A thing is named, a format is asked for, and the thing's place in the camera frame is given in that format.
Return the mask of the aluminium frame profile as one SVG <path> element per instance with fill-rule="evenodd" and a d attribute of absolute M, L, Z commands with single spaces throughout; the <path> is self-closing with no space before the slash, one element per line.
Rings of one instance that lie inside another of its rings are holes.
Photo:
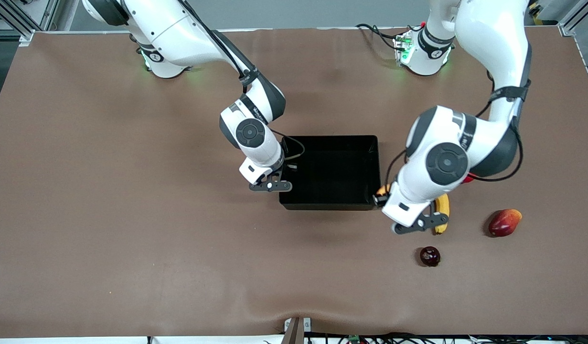
<path fill-rule="evenodd" d="M 588 0 L 577 0 L 566 15 L 558 22 L 562 37 L 575 35 L 576 26 L 588 17 Z"/>
<path fill-rule="evenodd" d="M 52 30 L 63 0 L 0 0 L 0 42 L 27 45 L 37 32 Z"/>

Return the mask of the black rectangular plastic box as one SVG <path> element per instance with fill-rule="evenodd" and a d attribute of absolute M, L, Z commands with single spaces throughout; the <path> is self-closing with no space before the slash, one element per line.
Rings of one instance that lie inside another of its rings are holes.
<path fill-rule="evenodd" d="M 379 144 L 374 135 L 292 136 L 281 140 L 287 156 L 279 194 L 287 210 L 369 211 L 381 187 Z"/>

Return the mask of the large table cover mat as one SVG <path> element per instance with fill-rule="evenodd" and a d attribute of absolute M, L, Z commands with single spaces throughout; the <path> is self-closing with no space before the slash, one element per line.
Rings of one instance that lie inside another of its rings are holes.
<path fill-rule="evenodd" d="M 230 65 L 173 80 L 125 33 L 39 33 L 0 94 L 0 337 L 314 331 L 588 334 L 588 75 L 531 27 L 524 162 L 451 192 L 447 231 L 379 211 L 288 211 L 219 130 Z M 523 214 L 493 237 L 497 211 Z M 438 267 L 421 248 L 441 254 Z"/>

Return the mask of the white module with green light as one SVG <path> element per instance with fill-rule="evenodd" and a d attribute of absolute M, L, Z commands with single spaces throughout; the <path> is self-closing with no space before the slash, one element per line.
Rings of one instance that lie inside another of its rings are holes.
<path fill-rule="evenodd" d="M 407 65 L 414 51 L 412 31 L 407 31 L 393 38 L 395 47 L 395 59 L 398 65 Z"/>

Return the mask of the red yellow mango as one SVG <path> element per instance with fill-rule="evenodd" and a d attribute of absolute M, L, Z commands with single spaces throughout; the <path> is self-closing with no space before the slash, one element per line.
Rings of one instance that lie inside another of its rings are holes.
<path fill-rule="evenodd" d="M 516 209 L 497 211 L 488 224 L 488 232 L 493 237 L 507 237 L 514 233 L 523 214 Z"/>

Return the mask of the dark purple plum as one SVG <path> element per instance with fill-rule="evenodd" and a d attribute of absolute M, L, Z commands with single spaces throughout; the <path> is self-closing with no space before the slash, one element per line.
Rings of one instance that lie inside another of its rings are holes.
<path fill-rule="evenodd" d="M 427 246 L 421 248 L 419 259 L 427 267 L 438 267 L 441 262 L 441 254 L 436 247 Z"/>

